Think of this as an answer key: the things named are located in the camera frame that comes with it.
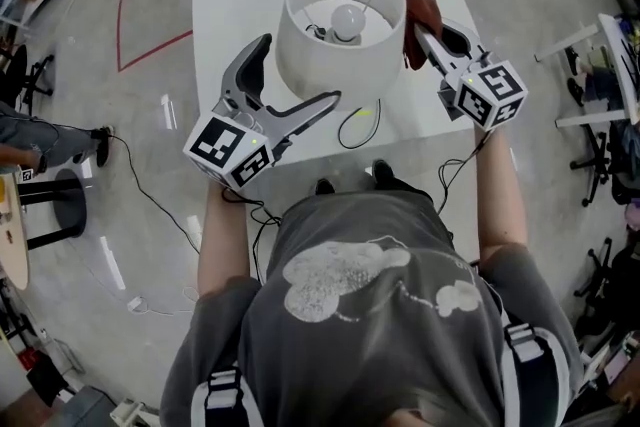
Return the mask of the red floor tape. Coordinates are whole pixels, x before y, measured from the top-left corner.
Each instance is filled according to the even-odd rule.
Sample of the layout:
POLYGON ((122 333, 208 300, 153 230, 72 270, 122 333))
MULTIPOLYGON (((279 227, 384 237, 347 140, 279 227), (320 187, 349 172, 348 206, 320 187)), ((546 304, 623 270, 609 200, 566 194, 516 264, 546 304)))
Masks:
POLYGON ((137 57, 134 57, 133 59, 125 62, 123 60, 123 53, 122 53, 123 7, 124 7, 124 0, 118 0, 117 13, 116 13, 116 32, 115 32, 115 52, 116 52, 115 64, 116 64, 116 70, 118 73, 122 73, 125 70, 128 70, 136 66, 140 62, 154 56, 155 54, 164 51, 170 46, 177 44, 193 36, 193 30, 190 29, 188 31, 185 31, 181 34, 178 34, 162 42, 159 45, 156 45, 155 47, 152 47, 151 49, 141 53, 137 57))

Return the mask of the person's black right shoe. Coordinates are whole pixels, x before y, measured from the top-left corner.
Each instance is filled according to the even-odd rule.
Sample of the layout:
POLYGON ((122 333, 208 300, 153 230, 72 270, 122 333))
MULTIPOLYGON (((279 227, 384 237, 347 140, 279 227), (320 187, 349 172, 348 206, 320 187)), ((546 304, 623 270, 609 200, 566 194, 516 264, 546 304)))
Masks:
POLYGON ((377 159, 373 162, 372 175, 375 181, 375 186, 378 189, 384 189, 391 185, 395 179, 391 166, 383 159, 377 159))

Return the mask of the red wiping cloth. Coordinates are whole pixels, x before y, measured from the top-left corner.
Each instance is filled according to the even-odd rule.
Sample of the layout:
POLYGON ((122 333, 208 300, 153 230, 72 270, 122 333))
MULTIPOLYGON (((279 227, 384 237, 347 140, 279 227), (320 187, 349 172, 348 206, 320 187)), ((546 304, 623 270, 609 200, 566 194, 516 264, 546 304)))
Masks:
POLYGON ((436 0, 405 0, 405 34, 403 54, 405 67, 417 71, 422 68, 427 60, 415 35, 415 26, 420 25, 433 35, 439 42, 442 41, 443 23, 441 13, 436 0))

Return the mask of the white square table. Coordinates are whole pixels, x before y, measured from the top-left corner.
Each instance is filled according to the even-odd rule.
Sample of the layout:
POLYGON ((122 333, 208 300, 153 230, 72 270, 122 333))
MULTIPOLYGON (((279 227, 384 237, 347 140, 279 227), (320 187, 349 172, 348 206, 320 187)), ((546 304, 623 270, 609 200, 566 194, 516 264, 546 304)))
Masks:
MULTIPOLYGON (((473 29, 465 0, 436 0, 441 14, 473 29)), ((264 33, 276 34, 284 0, 192 0, 193 45, 199 106, 210 111, 220 96, 223 73, 237 54, 264 33)), ((466 117, 451 120, 437 91, 441 75, 431 65, 402 69, 382 102, 379 128, 370 147, 467 130, 466 117)), ((374 118, 334 111, 294 137, 281 164, 293 164, 344 152, 367 135, 374 118)))

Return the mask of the black office chair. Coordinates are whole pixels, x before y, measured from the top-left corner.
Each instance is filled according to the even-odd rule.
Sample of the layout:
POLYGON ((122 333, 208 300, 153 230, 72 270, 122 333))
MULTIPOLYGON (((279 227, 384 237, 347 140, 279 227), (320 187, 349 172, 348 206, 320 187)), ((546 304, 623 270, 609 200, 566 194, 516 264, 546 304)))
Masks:
POLYGON ((640 134, 628 121, 612 121, 607 132, 595 133, 589 124, 583 124, 592 156, 583 162, 571 161, 571 170, 591 168, 592 184, 589 194, 582 199, 588 207, 595 198, 599 185, 611 185, 613 200, 619 205, 640 206, 640 134))
POLYGON ((573 292, 596 312, 611 319, 621 317, 631 302, 640 298, 640 253, 634 245, 612 255, 612 239, 606 237, 598 253, 590 249, 593 272, 585 284, 573 292))
POLYGON ((0 102, 14 108, 21 98, 29 107, 28 114, 31 115, 35 93, 49 97, 53 95, 53 89, 42 89, 37 83, 47 65, 54 62, 55 56, 49 54, 42 61, 35 62, 30 72, 27 72, 28 52, 25 45, 20 45, 14 53, 0 48, 0 56, 8 61, 6 69, 0 67, 0 102))

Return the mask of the person's grey t-shirt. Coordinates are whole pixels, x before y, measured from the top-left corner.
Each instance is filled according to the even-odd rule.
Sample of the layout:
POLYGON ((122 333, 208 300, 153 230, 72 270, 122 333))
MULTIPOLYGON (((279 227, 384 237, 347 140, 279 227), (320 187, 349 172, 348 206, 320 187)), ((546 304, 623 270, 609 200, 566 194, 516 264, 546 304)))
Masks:
POLYGON ((558 338, 577 390, 572 327, 524 246, 472 268, 426 198, 311 196, 284 214, 264 283, 197 302, 161 423, 189 427, 196 389, 234 365, 265 427, 377 426, 402 409, 502 427, 503 313, 558 338))

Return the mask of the person's black trousers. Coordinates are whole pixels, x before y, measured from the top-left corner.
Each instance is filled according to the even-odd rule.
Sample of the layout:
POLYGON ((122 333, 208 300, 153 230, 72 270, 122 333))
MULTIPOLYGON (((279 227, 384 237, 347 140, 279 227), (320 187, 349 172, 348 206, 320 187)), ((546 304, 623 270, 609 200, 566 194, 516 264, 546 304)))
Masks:
POLYGON ((426 198, 430 202, 433 202, 432 197, 424 190, 415 188, 410 184, 399 180, 397 178, 393 178, 391 180, 376 182, 374 185, 375 191, 380 192, 389 192, 389 193, 407 193, 413 194, 414 196, 421 196, 426 198))

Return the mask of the white office table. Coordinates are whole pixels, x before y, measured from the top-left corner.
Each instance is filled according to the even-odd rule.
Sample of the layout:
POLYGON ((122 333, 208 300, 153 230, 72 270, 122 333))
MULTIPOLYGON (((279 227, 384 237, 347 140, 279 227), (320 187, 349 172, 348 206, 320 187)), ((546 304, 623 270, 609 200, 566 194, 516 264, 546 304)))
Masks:
POLYGON ((620 29, 617 19, 613 16, 600 13, 595 23, 538 50, 534 54, 534 58, 537 62, 542 62, 547 57, 563 52, 566 48, 592 38, 599 33, 604 36, 608 48, 610 61, 613 64, 618 80, 623 108, 595 114, 558 118, 555 120, 555 127, 558 129, 621 120, 628 120, 632 125, 640 123, 640 100, 638 99, 640 68, 636 65, 635 54, 631 44, 620 29))

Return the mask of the person's right forearm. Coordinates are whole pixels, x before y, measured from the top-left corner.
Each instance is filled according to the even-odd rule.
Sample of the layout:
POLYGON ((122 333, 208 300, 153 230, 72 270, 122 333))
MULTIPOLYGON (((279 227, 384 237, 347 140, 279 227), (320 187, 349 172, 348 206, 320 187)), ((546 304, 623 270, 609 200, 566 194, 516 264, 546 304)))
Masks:
POLYGON ((503 246, 526 245, 525 206, 504 131, 490 135, 475 131, 476 143, 484 142, 476 155, 477 228, 480 259, 503 246))

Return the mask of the white table lamp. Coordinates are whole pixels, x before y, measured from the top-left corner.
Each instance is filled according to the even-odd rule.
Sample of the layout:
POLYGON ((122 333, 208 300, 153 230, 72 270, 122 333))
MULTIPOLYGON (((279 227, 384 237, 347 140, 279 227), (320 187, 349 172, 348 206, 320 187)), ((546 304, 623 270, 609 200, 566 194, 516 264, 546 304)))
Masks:
POLYGON ((275 59, 299 98, 338 90, 342 110, 368 106, 394 85, 405 0, 284 0, 275 59))

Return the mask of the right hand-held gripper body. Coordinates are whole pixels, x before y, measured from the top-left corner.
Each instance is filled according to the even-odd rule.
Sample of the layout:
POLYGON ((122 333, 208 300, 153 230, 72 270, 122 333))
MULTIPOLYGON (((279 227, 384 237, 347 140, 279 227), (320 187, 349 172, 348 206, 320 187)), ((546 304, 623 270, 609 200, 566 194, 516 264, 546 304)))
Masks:
POLYGON ((509 61, 476 61, 449 72, 438 96, 451 120, 466 116, 483 131, 492 131, 518 115, 528 89, 509 61))

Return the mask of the person's left forearm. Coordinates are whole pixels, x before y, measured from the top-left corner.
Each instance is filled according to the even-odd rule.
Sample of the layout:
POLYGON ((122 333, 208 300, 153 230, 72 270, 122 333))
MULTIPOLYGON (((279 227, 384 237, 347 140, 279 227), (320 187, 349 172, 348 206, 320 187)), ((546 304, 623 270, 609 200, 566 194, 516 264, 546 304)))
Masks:
POLYGON ((218 293, 230 280, 249 276, 245 206, 227 201, 222 186, 210 181, 197 270, 199 296, 218 293))

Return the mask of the round wooden side table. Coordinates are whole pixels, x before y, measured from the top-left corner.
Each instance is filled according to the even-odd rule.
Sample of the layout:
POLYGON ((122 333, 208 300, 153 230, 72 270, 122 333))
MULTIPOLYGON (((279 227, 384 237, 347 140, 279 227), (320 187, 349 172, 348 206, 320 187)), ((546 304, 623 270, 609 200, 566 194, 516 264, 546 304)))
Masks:
POLYGON ((71 169, 62 169, 53 180, 19 183, 13 174, 0 175, 0 268, 19 290, 29 284, 29 252, 69 238, 86 228, 85 187, 71 169), (49 203, 59 229, 29 238, 23 209, 49 203))

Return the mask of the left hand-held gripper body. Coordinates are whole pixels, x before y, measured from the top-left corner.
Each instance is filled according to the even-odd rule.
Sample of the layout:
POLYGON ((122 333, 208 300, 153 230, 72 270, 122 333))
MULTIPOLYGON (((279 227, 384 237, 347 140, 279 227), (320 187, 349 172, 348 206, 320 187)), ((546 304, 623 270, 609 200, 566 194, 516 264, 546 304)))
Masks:
POLYGON ((221 100, 200 116, 183 152, 208 177, 241 190, 275 165, 286 117, 269 105, 221 100))

